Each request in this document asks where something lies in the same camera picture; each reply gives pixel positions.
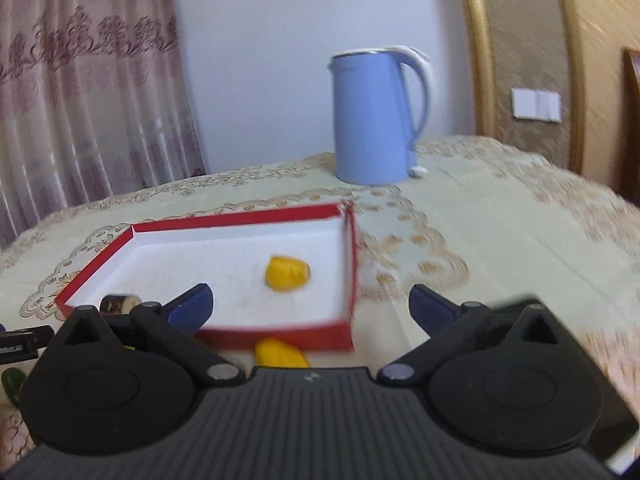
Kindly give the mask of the green cucumber piece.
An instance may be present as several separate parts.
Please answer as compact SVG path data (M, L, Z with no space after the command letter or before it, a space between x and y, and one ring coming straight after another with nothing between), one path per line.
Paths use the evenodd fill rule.
M26 378L26 374L16 367L9 367L1 373L2 388L14 406L20 405L21 390Z

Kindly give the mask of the thick dark sugarcane piece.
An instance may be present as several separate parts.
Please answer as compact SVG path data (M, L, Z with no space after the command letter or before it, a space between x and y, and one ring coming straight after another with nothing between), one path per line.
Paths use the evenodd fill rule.
M128 314L142 300L136 295L106 295L102 298L99 310L103 314Z

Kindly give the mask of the yellow pepper piece large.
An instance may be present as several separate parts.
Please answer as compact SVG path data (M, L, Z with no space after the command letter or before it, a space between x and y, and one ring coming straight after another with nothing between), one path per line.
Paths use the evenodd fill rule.
M255 363L261 367L309 368L306 356L294 346L276 338L265 338L255 344Z

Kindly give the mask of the red shallow cardboard box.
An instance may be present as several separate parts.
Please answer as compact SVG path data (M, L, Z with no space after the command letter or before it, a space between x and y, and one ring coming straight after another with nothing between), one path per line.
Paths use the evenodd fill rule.
M305 261L309 282L276 292L272 256ZM303 351L352 350L357 285L352 203L315 204L133 224L56 295L62 315L106 295L168 302L205 283L214 310L198 336L221 350L250 350L266 337Z

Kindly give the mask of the cream embroidered tablecloth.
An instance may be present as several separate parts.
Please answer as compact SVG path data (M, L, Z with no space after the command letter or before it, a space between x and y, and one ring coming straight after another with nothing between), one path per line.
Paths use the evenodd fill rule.
M419 148L428 173L386 188L337 181L329 154L196 177L52 214L1 254L1 317L56 323L54 295L130 223L351 198L363 234L359 313L402 341L413 283L452 299L531 292L639 401L639 211L606 186L485 138Z

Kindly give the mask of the blue electric kettle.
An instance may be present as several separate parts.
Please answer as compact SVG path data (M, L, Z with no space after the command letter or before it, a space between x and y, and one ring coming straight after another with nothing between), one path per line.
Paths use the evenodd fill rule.
M412 119L402 69L418 76L420 119ZM432 70L428 56L413 47L343 51L332 56L333 131L337 179L356 185L390 185L427 174L416 141L428 124Z

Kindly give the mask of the pink patterned curtain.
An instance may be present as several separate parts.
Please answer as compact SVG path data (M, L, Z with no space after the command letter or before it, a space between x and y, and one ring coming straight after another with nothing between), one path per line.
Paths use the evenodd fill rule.
M204 162L174 0L1 0L1 241Z

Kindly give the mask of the white wall switch panel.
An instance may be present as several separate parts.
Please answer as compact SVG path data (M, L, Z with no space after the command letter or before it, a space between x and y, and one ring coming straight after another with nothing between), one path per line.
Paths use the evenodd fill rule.
M512 88L511 100L515 119L555 124L562 122L562 98L558 92Z

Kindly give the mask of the dark wooden frame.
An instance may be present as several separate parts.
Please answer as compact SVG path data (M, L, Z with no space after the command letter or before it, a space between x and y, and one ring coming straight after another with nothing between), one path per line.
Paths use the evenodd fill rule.
M639 203L639 51L625 48L623 128L624 145L620 170L620 195Z

